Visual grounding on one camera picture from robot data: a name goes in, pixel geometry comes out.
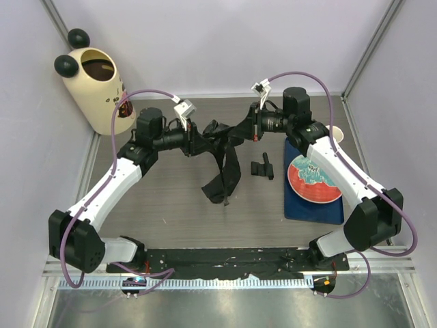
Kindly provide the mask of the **black trash bag roll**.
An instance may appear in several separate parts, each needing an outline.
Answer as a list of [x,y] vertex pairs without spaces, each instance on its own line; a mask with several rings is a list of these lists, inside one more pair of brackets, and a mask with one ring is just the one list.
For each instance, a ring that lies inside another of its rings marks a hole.
[[261,176],[261,177],[267,177],[269,180],[274,179],[274,171],[273,166],[269,161],[268,154],[264,152],[262,154],[263,163],[251,162],[251,175],[252,176]]

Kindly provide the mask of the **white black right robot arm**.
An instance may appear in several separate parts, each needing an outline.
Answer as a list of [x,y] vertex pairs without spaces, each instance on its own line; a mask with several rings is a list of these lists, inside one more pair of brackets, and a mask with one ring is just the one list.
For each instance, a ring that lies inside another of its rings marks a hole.
[[295,149],[327,174],[352,208],[342,228],[310,242],[308,260],[313,268],[325,269],[339,254],[365,251],[400,233],[398,211],[403,195],[372,180],[330,138],[328,128],[312,118],[305,89],[285,89],[283,106],[274,111],[266,108],[270,87],[256,84],[253,91],[260,100],[250,105],[247,116],[232,133],[253,141],[259,141],[264,133],[285,133]]

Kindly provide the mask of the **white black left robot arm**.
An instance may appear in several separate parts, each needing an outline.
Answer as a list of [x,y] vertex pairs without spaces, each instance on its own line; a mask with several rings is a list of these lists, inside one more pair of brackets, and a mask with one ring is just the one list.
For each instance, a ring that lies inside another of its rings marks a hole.
[[128,142],[91,191],[66,212],[55,210],[48,219],[49,254],[84,272],[102,263],[121,262],[132,273],[145,265],[143,245],[133,238],[101,238],[99,231],[124,194],[157,162],[159,152],[181,149],[195,156],[210,149],[191,116],[195,107],[184,101],[174,108],[177,126],[169,128],[160,109],[140,112]]

